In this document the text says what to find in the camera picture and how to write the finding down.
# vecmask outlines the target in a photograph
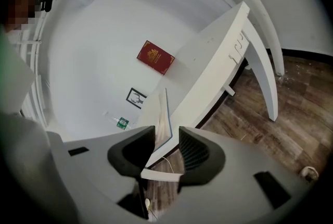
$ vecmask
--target white desk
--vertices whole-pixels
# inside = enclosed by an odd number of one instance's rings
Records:
[[[235,6],[193,37],[175,56],[174,63],[157,86],[168,92],[173,136],[153,152],[147,167],[178,145],[179,126],[195,127],[203,112],[219,97],[221,88],[235,73],[243,57],[258,79],[269,117],[273,121],[277,118],[273,68],[259,35],[247,18],[249,10],[244,2]],[[144,170],[142,176],[158,178],[150,170]]]

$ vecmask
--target curved desk leg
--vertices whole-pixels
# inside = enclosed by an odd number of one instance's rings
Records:
[[[263,42],[249,20],[244,24],[243,33],[250,42],[245,52],[245,58],[259,82],[268,115],[275,121],[278,114],[277,90],[270,59]]]

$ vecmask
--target laminate flooring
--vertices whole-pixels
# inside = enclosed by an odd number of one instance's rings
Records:
[[[279,113],[269,120],[259,84],[244,70],[234,86],[236,94],[224,103],[203,129],[257,144],[294,173],[305,166],[321,174],[333,149],[333,67],[302,58],[284,57],[285,75],[275,77]],[[168,157],[175,173],[183,173],[177,150]],[[171,172],[166,160],[153,170]],[[149,181],[146,197],[158,218],[177,197],[177,183]],[[149,212],[149,220],[156,221]]]

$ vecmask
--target picture frame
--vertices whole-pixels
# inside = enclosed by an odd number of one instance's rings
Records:
[[[137,108],[141,109],[142,104],[147,98],[146,95],[142,94],[141,92],[138,92],[136,89],[131,88],[130,92],[126,98],[126,101],[131,103],[132,105],[136,106]]]

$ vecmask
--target black floor trim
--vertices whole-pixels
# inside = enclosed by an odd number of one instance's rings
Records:
[[[266,50],[269,55],[272,54],[270,49],[266,49]],[[311,60],[311,61],[318,61],[318,62],[326,63],[331,66],[333,65],[333,56],[329,56],[329,55],[300,51],[300,50],[290,50],[290,49],[282,49],[282,54],[284,56],[299,57],[299,58],[304,58],[304,59]]]

